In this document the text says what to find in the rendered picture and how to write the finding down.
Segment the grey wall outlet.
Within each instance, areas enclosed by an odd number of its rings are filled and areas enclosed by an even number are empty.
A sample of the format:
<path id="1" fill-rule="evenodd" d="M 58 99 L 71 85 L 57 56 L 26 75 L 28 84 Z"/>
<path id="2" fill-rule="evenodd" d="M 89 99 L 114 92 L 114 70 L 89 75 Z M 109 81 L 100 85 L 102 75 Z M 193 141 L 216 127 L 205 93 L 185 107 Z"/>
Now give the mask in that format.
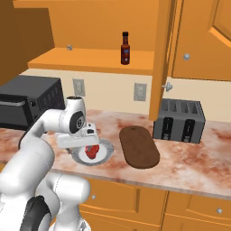
<path id="1" fill-rule="evenodd" d="M 73 79 L 73 88 L 76 96 L 85 96 L 85 85 L 83 79 Z"/>
<path id="2" fill-rule="evenodd" d="M 146 100 L 146 89 L 147 85 L 142 83 L 134 84 L 134 101 L 145 101 Z"/>

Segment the white grey-rimmed plate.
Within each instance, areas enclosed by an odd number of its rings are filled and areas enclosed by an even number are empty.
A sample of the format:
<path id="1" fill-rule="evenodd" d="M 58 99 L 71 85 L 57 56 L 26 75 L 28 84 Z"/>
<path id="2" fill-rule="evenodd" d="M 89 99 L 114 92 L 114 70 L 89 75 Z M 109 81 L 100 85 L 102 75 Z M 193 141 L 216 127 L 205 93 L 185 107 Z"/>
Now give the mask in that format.
<path id="1" fill-rule="evenodd" d="M 85 147 L 77 147 L 71 150 L 71 156 L 75 162 L 87 166 L 95 166 L 107 162 L 114 152 L 114 146 L 106 139 L 99 140 L 99 151 L 95 159 L 91 160 L 85 153 Z"/>

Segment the dark red condiment bottle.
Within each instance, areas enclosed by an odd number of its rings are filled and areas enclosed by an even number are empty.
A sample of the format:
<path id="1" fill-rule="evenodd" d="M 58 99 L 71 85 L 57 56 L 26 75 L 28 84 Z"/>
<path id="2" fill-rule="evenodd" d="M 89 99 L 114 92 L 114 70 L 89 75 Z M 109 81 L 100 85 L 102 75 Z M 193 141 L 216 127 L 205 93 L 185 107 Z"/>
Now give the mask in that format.
<path id="1" fill-rule="evenodd" d="M 130 63 L 130 45 L 128 44 L 128 32 L 123 32 L 123 43 L 121 45 L 121 64 Z"/>

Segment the red raw steak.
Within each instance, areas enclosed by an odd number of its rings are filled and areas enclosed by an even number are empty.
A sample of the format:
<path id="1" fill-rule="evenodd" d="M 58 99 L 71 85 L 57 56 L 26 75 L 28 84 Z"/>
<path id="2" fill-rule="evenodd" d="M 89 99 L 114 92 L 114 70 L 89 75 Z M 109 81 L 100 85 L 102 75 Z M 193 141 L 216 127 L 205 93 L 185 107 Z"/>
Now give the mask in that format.
<path id="1" fill-rule="evenodd" d="M 95 159 L 99 151 L 99 145 L 91 145 L 85 147 L 85 153 L 87 157 L 91 160 Z"/>

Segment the orange base cabinet door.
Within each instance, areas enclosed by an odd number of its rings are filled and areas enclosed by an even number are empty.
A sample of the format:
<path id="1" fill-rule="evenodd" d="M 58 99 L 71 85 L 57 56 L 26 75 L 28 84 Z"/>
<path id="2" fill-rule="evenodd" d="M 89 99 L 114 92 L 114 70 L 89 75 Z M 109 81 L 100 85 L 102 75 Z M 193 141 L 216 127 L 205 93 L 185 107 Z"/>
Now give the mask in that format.
<path id="1" fill-rule="evenodd" d="M 161 231 L 159 226 L 81 211 L 91 231 Z"/>

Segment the orange open wall cabinet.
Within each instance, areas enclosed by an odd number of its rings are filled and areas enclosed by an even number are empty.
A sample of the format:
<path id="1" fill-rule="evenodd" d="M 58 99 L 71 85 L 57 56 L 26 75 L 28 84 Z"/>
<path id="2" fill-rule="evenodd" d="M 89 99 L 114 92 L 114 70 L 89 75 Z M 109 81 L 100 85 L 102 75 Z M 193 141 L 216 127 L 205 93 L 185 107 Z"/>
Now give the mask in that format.
<path id="1" fill-rule="evenodd" d="M 15 8 L 49 10 L 54 47 L 30 60 L 31 69 L 141 75 L 153 69 L 158 6 L 158 0 L 14 0 Z M 123 32 L 128 65 L 121 64 Z"/>

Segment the brown wooden cutting board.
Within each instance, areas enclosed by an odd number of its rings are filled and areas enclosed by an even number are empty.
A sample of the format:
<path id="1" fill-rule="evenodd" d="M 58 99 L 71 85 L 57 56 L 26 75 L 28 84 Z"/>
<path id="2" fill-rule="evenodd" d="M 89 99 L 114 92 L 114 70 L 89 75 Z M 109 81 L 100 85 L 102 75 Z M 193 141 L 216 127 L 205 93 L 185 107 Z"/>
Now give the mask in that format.
<path id="1" fill-rule="evenodd" d="M 160 153 L 149 131 L 138 125 L 124 127 L 119 133 L 125 161 L 136 169 L 150 169 L 160 161 Z"/>

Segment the dark grey four-slot toaster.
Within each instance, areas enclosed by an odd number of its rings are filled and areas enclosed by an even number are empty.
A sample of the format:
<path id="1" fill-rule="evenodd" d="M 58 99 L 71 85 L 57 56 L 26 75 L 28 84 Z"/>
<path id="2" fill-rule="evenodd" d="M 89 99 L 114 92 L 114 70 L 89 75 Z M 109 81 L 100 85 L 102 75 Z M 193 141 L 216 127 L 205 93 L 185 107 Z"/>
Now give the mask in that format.
<path id="1" fill-rule="evenodd" d="M 200 143 L 206 118 L 199 101 L 164 98 L 152 137 L 167 141 Z"/>

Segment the orange drawer front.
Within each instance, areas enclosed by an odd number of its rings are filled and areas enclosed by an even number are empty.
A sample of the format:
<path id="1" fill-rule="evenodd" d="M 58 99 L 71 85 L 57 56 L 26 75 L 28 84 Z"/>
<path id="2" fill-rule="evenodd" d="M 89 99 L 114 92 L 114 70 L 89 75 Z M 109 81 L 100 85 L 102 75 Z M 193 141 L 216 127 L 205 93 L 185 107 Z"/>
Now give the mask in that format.
<path id="1" fill-rule="evenodd" d="M 81 211 L 160 226 L 167 191 L 88 178 L 90 196 Z"/>
<path id="2" fill-rule="evenodd" d="M 231 200 L 170 192 L 162 231 L 231 231 Z"/>

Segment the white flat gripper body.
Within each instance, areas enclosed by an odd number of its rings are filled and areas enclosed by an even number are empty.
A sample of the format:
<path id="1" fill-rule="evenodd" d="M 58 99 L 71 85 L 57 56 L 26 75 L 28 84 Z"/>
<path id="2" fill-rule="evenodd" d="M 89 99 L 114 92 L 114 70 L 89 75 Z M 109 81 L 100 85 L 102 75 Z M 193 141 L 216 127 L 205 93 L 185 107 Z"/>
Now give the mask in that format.
<path id="1" fill-rule="evenodd" d="M 56 133 L 56 141 L 59 148 L 75 148 L 99 144 L 97 135 L 73 136 L 70 134 Z"/>

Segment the black toaster oven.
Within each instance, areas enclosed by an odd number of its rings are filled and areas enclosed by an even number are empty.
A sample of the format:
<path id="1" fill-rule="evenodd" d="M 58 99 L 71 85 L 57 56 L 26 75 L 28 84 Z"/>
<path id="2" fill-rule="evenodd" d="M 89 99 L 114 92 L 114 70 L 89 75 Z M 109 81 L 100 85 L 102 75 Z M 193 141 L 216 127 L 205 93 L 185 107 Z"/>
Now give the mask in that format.
<path id="1" fill-rule="evenodd" d="M 64 108 L 59 78 L 19 75 L 0 87 L 0 128 L 26 131 L 46 110 Z"/>

